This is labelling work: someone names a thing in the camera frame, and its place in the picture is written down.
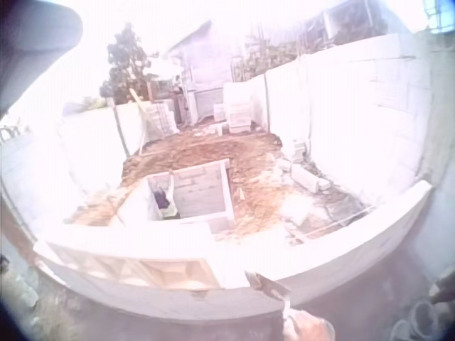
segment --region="brown soil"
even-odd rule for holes
[[[276,136],[256,132],[254,128],[251,134],[207,134],[208,126],[212,123],[207,121],[196,128],[182,129],[178,135],[145,145],[141,156],[136,153],[125,161],[121,188],[107,196],[94,198],[91,205],[81,207],[68,222],[106,226],[144,176],[224,158],[230,159],[228,174],[236,229],[219,236],[220,239],[237,239],[269,229],[280,222],[279,211],[288,194],[312,195],[292,183],[283,184],[271,180],[274,158],[280,157],[281,142]],[[310,171],[318,172],[311,164],[307,167]],[[332,187],[329,193],[312,196],[317,205],[325,205],[343,199],[346,194]],[[311,224],[307,225],[305,232],[326,226],[330,222],[310,215],[308,223]]]

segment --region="worker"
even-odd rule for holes
[[[156,189],[153,190],[156,204],[161,212],[161,216],[164,220],[180,219],[180,213],[177,210],[176,204],[173,201],[173,171],[169,171],[169,186],[167,193],[157,185]]]
[[[330,323],[304,310],[292,310],[292,320],[284,322],[285,341],[334,341],[335,332]]]

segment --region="construction debris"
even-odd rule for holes
[[[331,186],[330,181],[319,178],[319,189],[320,190],[322,190],[322,191],[328,190],[330,188],[330,186]]]
[[[304,186],[312,193],[317,193],[319,190],[319,178],[308,172],[301,165],[293,164],[291,168],[292,178],[300,185]]]
[[[279,158],[277,160],[277,167],[285,172],[291,171],[291,163],[288,160],[284,160],[282,158]]]

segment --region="wooden pole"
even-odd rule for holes
[[[129,151],[127,148],[127,143],[125,142],[125,137],[123,136],[122,126],[120,126],[120,119],[119,119],[119,113],[117,111],[117,106],[115,105],[114,99],[112,97],[106,98],[106,103],[107,103],[107,106],[112,108],[112,110],[114,111],[115,123],[117,124],[117,131],[120,136],[120,141],[122,142],[122,146],[123,146],[125,155],[127,156],[127,158],[129,158],[131,155],[129,154]]]

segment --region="hand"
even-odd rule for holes
[[[286,341],[332,341],[334,336],[324,319],[303,310],[292,311],[291,317],[284,322],[283,335]]]

